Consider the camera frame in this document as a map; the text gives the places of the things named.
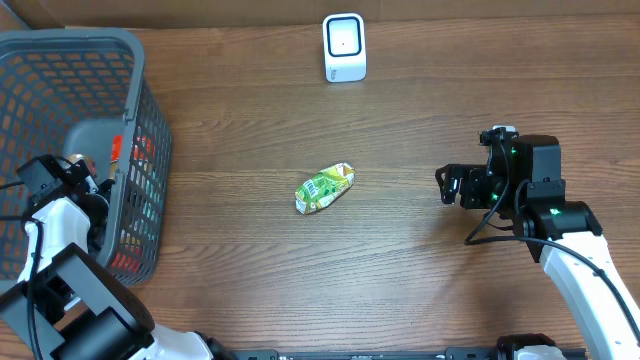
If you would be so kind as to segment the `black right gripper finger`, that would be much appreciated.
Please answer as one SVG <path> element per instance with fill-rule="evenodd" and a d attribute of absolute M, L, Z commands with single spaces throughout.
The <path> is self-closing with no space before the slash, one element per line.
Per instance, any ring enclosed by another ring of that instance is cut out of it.
<path fill-rule="evenodd" d="M 437 182 L 440 190 L 441 201 L 444 204 L 454 204 L 456 195 L 458 194 L 458 180 L 438 179 Z"/>
<path fill-rule="evenodd" d="M 448 183 L 459 178 L 459 164 L 448 164 L 435 171 L 435 178 L 438 183 Z"/>

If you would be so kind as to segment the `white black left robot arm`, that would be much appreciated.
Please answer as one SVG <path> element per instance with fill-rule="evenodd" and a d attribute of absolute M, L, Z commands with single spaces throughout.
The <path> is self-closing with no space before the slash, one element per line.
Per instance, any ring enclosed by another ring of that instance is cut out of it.
<path fill-rule="evenodd" d="M 108 220 L 110 181 L 85 161 L 36 157 L 17 175 L 30 191 L 20 216 L 29 244 L 1 318 L 37 359 L 202 359 L 232 353 L 212 337 L 158 325 L 144 304 L 89 254 Z"/>

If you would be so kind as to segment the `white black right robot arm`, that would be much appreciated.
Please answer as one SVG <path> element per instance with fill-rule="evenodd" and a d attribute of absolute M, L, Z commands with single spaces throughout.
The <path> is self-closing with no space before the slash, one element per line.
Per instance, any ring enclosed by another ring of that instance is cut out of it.
<path fill-rule="evenodd" d="M 494 127 L 479 142 L 488 150 L 485 164 L 448 164 L 435 172 L 443 203 L 485 212 L 465 245 L 526 244 L 568 305 L 591 357 L 638 358 L 639 307 L 594 213 L 566 198 L 558 139 Z"/>

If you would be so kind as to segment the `green yellow snack packet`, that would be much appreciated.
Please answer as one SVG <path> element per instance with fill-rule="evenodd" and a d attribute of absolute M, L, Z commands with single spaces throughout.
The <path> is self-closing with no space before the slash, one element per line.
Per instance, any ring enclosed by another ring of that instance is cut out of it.
<path fill-rule="evenodd" d="M 320 170 L 295 191 L 295 205 L 301 214 L 310 214 L 330 206 L 355 182 L 355 169 L 346 162 Z"/>

